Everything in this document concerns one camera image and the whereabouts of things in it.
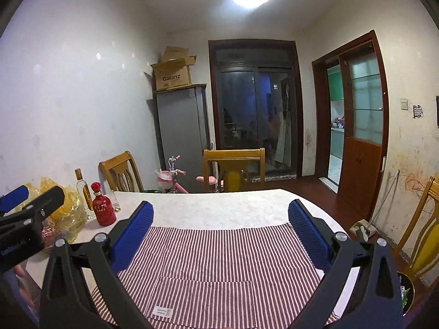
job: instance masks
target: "wooden cabinet door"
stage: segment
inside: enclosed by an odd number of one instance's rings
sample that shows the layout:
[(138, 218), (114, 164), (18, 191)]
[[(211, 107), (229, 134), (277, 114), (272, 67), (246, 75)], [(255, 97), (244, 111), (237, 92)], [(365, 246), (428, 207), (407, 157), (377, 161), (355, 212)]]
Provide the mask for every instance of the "wooden cabinet door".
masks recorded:
[(346, 137), (338, 196), (364, 219), (375, 206), (375, 189), (381, 179), (381, 145)]
[(375, 207), (375, 189), (381, 180), (381, 145), (364, 140), (357, 140), (359, 179), (357, 182), (356, 209), (364, 219)]
[(345, 137), (343, 163), (337, 196), (354, 209), (357, 208), (357, 180), (359, 177), (358, 154), (360, 145), (354, 137)]

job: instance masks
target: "metal screw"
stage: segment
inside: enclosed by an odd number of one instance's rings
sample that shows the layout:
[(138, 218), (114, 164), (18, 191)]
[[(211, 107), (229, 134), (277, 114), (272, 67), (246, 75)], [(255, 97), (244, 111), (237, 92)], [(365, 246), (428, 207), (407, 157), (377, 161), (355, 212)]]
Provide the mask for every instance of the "metal screw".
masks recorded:
[(107, 234), (104, 234), (103, 232), (100, 232), (99, 234), (97, 234), (97, 235), (94, 237), (94, 240), (95, 240), (97, 243), (103, 243), (106, 239), (107, 239)]
[(377, 240), (377, 244), (378, 244), (379, 246), (385, 247), (385, 246), (387, 245), (387, 241), (386, 241), (385, 239), (383, 239), (382, 237), (380, 237), (380, 238)]
[(55, 246), (56, 247), (63, 247), (65, 245), (65, 240), (64, 239), (58, 239), (55, 241)]
[(335, 234), (335, 238), (338, 241), (344, 242), (348, 239), (348, 236), (344, 232), (339, 231), (338, 233)]

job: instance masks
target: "white cord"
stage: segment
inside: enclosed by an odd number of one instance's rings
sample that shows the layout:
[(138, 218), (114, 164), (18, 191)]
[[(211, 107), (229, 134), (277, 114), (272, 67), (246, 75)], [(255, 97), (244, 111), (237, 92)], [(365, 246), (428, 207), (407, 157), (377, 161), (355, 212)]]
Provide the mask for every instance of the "white cord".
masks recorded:
[(385, 200), (387, 199), (387, 197), (388, 197), (389, 194), (390, 194), (390, 191), (392, 190), (392, 187), (393, 187), (394, 183), (395, 183), (395, 182), (398, 183), (398, 179), (399, 179), (399, 170), (396, 171), (395, 178), (393, 179), (393, 182), (392, 182), (392, 184), (390, 185), (389, 191), (387, 192), (386, 196), (384, 197), (384, 200), (382, 201), (382, 203), (381, 203), (379, 209), (377, 210), (375, 216), (373, 217), (373, 219), (372, 219), (369, 223), (367, 223), (367, 229), (366, 229), (366, 230), (369, 230), (369, 227), (372, 225), (372, 223), (374, 222), (374, 220), (377, 218), (378, 214), (380, 213), (381, 208), (382, 208), (383, 205), (384, 205)]

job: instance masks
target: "white tablecloth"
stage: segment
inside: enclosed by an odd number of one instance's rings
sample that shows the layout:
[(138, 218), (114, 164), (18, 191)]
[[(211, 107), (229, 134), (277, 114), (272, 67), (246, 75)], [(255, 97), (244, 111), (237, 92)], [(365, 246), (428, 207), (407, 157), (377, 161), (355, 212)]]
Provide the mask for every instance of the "white tablecloth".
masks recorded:
[[(263, 190), (256, 192), (216, 193), (216, 194), (148, 194), (116, 192), (121, 211), (117, 219), (127, 219), (144, 200), (154, 207), (153, 226), (176, 227), (183, 229), (238, 229), (281, 225), (288, 222), (288, 205), (300, 199), (309, 212), (323, 219), (332, 231), (343, 228), (317, 205), (296, 194), (285, 190)], [(90, 241), (98, 232), (109, 233), (115, 224), (100, 226), (96, 220), (88, 221), (78, 235), (76, 242)], [(27, 270), (35, 281), (42, 286), (47, 255), (40, 253), (31, 257)], [(334, 308), (340, 316), (348, 303), (358, 269), (351, 270), (348, 281)], [(87, 285), (93, 290), (96, 282), (91, 271), (84, 269)]]

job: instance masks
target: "pink bicycle seat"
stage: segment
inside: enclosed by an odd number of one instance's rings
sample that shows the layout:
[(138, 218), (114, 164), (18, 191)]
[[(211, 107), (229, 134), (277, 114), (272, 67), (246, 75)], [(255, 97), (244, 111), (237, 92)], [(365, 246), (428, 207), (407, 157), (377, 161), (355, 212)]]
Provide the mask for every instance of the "pink bicycle seat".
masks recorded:
[[(201, 177), (201, 176), (197, 177), (197, 181), (204, 181), (204, 177)], [(215, 185), (217, 183), (218, 183), (218, 180), (215, 177), (213, 177), (213, 176), (209, 177), (209, 185)]]

